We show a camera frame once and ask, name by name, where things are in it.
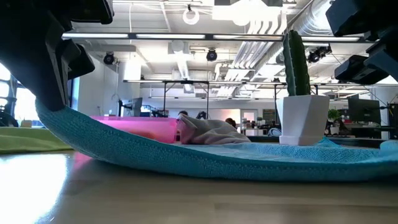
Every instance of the green plant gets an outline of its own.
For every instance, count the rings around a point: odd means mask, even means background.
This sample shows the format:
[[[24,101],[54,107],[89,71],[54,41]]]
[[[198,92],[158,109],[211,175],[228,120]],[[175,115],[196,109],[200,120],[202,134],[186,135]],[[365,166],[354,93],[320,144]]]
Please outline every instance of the green plant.
[[[283,41],[285,73],[289,96],[311,95],[310,76],[303,40],[297,31],[289,31]]]
[[[336,109],[330,109],[330,110],[328,111],[328,119],[330,119],[330,120],[335,121],[335,120],[337,120],[340,116],[341,116],[341,115],[340,115],[340,112],[339,112],[338,110],[336,110]]]

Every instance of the teal towel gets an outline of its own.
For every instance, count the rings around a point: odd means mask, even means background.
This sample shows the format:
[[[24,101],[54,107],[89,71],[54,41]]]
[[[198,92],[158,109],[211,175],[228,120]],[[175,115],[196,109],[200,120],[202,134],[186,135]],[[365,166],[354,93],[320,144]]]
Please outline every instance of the teal towel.
[[[125,133],[65,108],[37,102],[41,122],[77,151],[134,169],[204,178],[266,181],[362,181],[398,173],[398,142],[348,149],[327,139],[315,146],[241,143],[177,146]]]

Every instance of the table surface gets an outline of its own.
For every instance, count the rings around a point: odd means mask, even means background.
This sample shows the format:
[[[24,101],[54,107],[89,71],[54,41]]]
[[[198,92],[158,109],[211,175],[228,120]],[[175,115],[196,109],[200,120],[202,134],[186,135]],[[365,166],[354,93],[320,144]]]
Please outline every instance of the table surface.
[[[394,183],[194,179],[74,151],[0,157],[0,223],[397,223]]]

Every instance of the ceiling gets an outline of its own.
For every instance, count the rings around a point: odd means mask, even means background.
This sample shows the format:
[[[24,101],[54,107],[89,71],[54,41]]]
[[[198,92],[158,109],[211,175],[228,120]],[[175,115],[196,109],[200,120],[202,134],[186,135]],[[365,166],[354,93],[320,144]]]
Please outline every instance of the ceiling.
[[[214,33],[214,34],[245,34],[250,32],[249,25],[237,26],[233,21],[221,21],[212,19],[212,10],[215,0],[192,1],[192,9],[198,9],[199,21],[194,25],[189,25],[183,20],[184,10],[187,2],[179,0],[169,0],[164,2],[140,1],[137,3],[121,4],[123,0],[115,1],[113,4],[114,21],[109,25],[74,23],[74,32],[173,32],[173,33]],[[294,7],[285,10],[287,23],[299,13],[309,0],[296,0]],[[188,13],[188,18],[192,18],[192,12]],[[142,74],[145,79],[153,79],[157,74],[171,74],[175,70],[181,71],[175,58],[170,56],[169,43],[166,40],[78,40],[84,44],[92,55],[102,58],[109,50],[109,47],[120,46],[126,48],[134,45],[140,56],[145,61],[142,65]],[[185,41],[189,45],[190,56],[186,59],[188,70],[206,70],[215,72],[218,63],[232,63],[242,46],[238,41]],[[334,69],[349,56],[353,54],[365,54],[369,44],[331,44],[333,55],[321,59],[318,63],[309,65],[309,74],[313,82],[328,82],[334,74]],[[208,62],[206,55],[208,49],[216,49],[218,59]],[[131,53],[127,50],[115,52],[119,61],[127,61],[131,58]]]

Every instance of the person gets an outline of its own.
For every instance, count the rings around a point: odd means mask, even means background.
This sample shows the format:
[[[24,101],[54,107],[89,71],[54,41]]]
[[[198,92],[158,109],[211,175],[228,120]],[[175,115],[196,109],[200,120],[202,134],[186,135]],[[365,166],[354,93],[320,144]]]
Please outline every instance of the person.
[[[228,124],[232,125],[232,127],[236,128],[236,122],[235,122],[234,119],[227,118],[227,119],[225,119],[225,122],[227,122]]]
[[[184,114],[184,115],[187,115],[187,116],[188,116],[188,112],[186,112],[186,111],[180,111],[180,112],[178,113],[178,115],[180,116],[180,114]]]

